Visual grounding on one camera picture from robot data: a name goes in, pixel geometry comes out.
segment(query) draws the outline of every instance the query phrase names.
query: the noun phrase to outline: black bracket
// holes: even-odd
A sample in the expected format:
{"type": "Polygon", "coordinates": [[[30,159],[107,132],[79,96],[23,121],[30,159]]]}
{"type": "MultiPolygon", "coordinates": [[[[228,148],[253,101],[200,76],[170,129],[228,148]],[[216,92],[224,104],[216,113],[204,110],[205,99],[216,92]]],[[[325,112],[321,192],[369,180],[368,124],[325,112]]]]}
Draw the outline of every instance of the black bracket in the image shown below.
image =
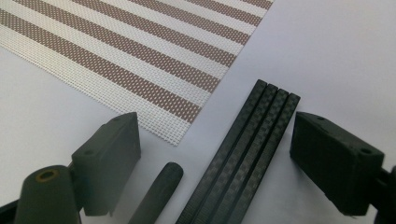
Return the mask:
{"type": "Polygon", "coordinates": [[[291,157],[347,216],[364,216],[369,204],[376,224],[396,223],[396,166],[382,169],[384,153],[316,115],[297,112],[291,157]]]}
{"type": "Polygon", "coordinates": [[[82,208],[87,216],[112,213],[139,159],[137,115],[118,116],[73,153],[69,167],[49,166],[26,177],[19,201],[0,208],[0,222],[78,224],[82,208]]]}

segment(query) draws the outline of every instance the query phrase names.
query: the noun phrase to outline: square carbon fiber tube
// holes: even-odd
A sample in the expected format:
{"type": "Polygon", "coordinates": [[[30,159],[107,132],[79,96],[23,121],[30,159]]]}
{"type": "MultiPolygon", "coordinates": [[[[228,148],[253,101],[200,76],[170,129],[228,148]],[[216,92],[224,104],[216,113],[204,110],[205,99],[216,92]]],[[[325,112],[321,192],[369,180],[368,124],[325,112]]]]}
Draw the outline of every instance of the square carbon fiber tube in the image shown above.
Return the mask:
{"type": "Polygon", "coordinates": [[[258,80],[177,223],[242,221],[299,100],[258,80]]]}

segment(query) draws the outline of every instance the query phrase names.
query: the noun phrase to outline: woven texture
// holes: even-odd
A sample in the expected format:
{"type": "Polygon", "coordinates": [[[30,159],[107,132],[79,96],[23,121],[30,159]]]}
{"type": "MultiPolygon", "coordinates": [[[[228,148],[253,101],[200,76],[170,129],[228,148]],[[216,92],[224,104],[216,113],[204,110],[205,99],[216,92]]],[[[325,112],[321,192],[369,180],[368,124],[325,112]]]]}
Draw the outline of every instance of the woven texture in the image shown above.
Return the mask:
{"type": "Polygon", "coordinates": [[[266,0],[2,0],[0,46],[177,145],[266,0]]]}

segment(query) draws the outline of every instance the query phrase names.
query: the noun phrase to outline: black plastic block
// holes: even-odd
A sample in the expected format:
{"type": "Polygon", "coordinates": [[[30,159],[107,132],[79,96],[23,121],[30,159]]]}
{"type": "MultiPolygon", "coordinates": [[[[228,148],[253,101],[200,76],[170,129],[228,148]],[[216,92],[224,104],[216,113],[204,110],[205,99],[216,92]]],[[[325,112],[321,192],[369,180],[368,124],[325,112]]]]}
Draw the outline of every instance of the black plastic block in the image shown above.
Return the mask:
{"type": "Polygon", "coordinates": [[[87,216],[114,211],[121,192],[140,159],[136,113],[118,116],[98,131],[72,155],[78,198],[87,216]]]}
{"type": "Polygon", "coordinates": [[[298,112],[291,157],[340,212],[365,215],[384,154],[322,117],[298,112]]]}

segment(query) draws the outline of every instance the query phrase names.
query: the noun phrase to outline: white surface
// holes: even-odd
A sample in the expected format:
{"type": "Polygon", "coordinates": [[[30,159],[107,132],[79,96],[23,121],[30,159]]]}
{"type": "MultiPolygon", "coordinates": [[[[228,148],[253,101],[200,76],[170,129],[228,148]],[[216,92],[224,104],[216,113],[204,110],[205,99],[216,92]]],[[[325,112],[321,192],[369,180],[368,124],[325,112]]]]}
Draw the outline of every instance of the white surface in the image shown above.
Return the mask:
{"type": "MultiPolygon", "coordinates": [[[[140,130],[142,158],[114,217],[127,223],[169,161],[184,176],[158,223],[175,223],[258,78],[302,97],[321,115],[386,153],[396,164],[396,3],[392,0],[277,0],[178,147],[140,130]]],[[[0,204],[22,180],[71,154],[118,114],[45,71],[0,49],[0,204]]],[[[290,123],[244,223],[373,223],[344,217],[290,160],[290,123]]]]}

